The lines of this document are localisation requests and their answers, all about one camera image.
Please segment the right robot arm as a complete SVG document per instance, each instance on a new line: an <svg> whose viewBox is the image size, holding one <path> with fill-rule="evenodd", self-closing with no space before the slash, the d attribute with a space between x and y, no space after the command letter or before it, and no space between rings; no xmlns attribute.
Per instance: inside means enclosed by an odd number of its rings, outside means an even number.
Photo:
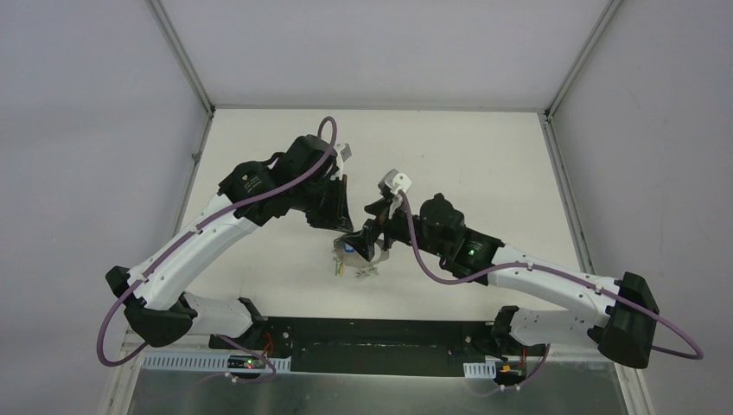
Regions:
<svg viewBox="0 0 733 415"><path fill-rule="evenodd" d="M536 311L509 305L494 319L490 340L495 350L512 354L522 346L564 344L596 348L620 365L649 364L660 309L644 277L625 272L620 279L558 269L517 248L465 225L464 215L437 194L417 214L406 206L390 210L382 198L365 210L372 215L361 230L342 237L346 246L370 260L378 243L411 246L439 259L451 284L476 275L476 283L519 291L556 305Z"/></svg>

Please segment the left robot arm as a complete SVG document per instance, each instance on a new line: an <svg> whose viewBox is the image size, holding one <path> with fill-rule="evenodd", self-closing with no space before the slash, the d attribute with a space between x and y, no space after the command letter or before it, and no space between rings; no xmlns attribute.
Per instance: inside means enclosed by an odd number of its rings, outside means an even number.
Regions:
<svg viewBox="0 0 733 415"><path fill-rule="evenodd" d="M337 144L308 172L327 149L316 136L300 136L266 161L238 164L199 215L146 263L110 269L105 279L122 298L133 331L153 348L185 335L225 335L243 349L256 348L264 327L252 306L197 296L188 287L229 247L290 210L304 213L310 227L351 233L344 173L349 145Z"/></svg>

